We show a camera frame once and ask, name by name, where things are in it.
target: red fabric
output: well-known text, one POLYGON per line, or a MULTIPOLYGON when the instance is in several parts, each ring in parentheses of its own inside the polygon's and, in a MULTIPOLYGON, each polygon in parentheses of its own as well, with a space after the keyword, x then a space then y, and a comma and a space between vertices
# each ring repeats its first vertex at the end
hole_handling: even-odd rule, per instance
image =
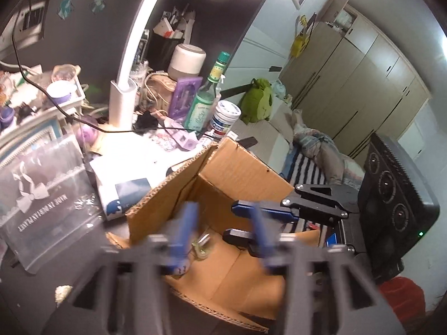
POLYGON ((409 278, 395 277, 381 284, 379 290, 401 323, 425 314, 424 291, 409 278))

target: purple box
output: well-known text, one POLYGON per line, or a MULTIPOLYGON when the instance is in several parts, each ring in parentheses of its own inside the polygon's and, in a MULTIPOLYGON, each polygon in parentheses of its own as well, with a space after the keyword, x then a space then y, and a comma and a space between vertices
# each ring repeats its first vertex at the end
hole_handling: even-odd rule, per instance
POLYGON ((179 78, 175 91, 172 94, 168 117, 171 117, 177 122, 183 121, 188 115, 194 96, 201 84, 202 77, 179 78))

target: black and white striped fabric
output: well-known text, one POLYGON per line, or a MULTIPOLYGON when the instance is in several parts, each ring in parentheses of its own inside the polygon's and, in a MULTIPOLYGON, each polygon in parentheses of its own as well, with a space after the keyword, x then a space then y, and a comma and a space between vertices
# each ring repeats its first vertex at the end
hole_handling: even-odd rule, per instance
MULTIPOLYGON (((312 159, 309 159, 309 157, 301 153, 299 147, 294 147, 292 152, 289 153, 284 164, 282 176, 294 187, 298 184, 326 184, 325 174, 312 159)), ((287 224, 284 232, 296 233, 319 227, 319 223, 299 219, 297 223, 287 224)))

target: green plush toy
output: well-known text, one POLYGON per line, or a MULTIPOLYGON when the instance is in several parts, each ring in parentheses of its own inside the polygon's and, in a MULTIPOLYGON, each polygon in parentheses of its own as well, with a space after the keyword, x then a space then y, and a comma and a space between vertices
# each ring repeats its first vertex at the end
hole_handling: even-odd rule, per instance
POLYGON ((240 109, 241 120, 246 125, 269 119, 272 112, 272 89, 267 79, 253 79, 252 87, 245 93, 240 109))

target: storage box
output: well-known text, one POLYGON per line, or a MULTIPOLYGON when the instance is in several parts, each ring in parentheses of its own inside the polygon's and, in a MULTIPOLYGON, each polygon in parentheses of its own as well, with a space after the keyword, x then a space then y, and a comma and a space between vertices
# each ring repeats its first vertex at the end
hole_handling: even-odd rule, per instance
MULTIPOLYGON (((158 232, 184 201, 198 202, 199 231, 211 233, 214 247, 203 261, 191 253, 188 272, 180 279, 167 276, 166 281, 180 298, 201 311, 239 327, 265 331, 241 313, 275 319, 284 279, 267 275, 257 258, 225 243, 221 235, 228 228, 251 230, 249 220, 231 212, 234 201, 279 202, 292 189, 269 167, 227 138, 188 161, 127 213, 129 240, 113 235, 110 239, 122 247, 135 245, 158 232)), ((298 234, 314 245, 318 235, 318 231, 298 234)))

